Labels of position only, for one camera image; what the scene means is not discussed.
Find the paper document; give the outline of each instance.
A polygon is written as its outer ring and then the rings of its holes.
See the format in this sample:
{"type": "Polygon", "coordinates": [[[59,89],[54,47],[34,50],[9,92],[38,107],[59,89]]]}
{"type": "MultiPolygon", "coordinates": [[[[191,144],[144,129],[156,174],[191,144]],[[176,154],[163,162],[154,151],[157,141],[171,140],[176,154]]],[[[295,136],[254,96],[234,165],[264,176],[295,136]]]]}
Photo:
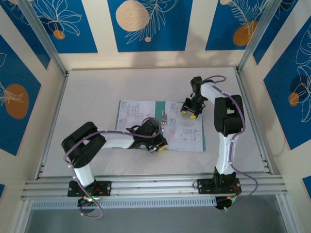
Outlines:
{"type": "Polygon", "coordinates": [[[189,115],[182,115],[180,109],[183,103],[165,103],[167,123],[164,126],[163,136],[168,142],[169,150],[203,151],[203,122],[202,115],[191,119],[189,115]]]}
{"type": "Polygon", "coordinates": [[[121,100],[116,130],[124,131],[134,125],[141,125],[147,117],[155,117],[155,101],[121,100]]]}

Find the gray floor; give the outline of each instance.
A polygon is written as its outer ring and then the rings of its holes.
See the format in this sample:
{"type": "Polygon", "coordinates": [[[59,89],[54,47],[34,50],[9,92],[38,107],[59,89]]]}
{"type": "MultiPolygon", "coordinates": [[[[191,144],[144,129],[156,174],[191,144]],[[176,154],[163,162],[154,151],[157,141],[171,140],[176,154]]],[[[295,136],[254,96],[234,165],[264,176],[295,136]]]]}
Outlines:
{"type": "Polygon", "coordinates": [[[98,220],[78,210],[34,210],[27,233],[282,233],[276,198],[253,196],[227,213],[215,207],[109,209],[98,220]]]}

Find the open booklet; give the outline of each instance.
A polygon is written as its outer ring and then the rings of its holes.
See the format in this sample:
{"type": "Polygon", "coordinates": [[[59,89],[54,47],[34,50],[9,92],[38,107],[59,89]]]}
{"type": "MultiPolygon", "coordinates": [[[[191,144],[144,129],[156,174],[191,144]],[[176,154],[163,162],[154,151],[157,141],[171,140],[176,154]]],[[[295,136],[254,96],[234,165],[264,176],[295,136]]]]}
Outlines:
{"type": "Polygon", "coordinates": [[[180,113],[182,105],[171,101],[120,100],[116,130],[124,131],[133,125],[140,125],[147,117],[155,117],[162,123],[161,133],[168,142],[167,150],[203,152],[202,115],[191,119],[190,115],[180,113]]]}

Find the perforated metal strip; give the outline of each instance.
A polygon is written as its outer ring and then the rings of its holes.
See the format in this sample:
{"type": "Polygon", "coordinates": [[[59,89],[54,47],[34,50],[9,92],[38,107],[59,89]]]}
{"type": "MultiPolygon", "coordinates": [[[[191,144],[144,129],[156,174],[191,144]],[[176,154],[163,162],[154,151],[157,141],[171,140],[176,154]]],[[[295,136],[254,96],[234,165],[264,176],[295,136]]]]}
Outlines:
{"type": "MultiPolygon", "coordinates": [[[[77,203],[77,200],[36,200],[33,202],[32,210],[77,209],[77,203]]],[[[216,206],[216,199],[215,197],[105,199],[99,201],[99,204],[105,209],[195,207],[216,206]]]]}

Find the white tabletop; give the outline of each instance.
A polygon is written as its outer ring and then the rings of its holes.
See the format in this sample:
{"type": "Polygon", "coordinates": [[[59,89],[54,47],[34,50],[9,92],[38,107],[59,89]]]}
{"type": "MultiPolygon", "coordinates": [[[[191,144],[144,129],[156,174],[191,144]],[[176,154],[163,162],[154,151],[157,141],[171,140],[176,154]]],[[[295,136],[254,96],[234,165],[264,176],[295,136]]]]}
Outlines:
{"type": "MultiPolygon", "coordinates": [[[[181,101],[189,97],[190,80],[224,75],[218,83],[225,92],[241,94],[234,69],[158,68],[71,71],[61,103],[51,146],[42,177],[70,176],[63,162],[61,142],[87,121],[98,128],[113,130],[120,100],[181,101]]],[[[246,131],[239,137],[235,166],[242,171],[264,171],[260,152],[246,112],[246,131]]],[[[206,102],[203,110],[206,151],[180,152],[163,150],[104,149],[91,161],[94,175],[151,175],[214,172],[218,160],[219,137],[214,128],[214,106],[206,102]]]]}

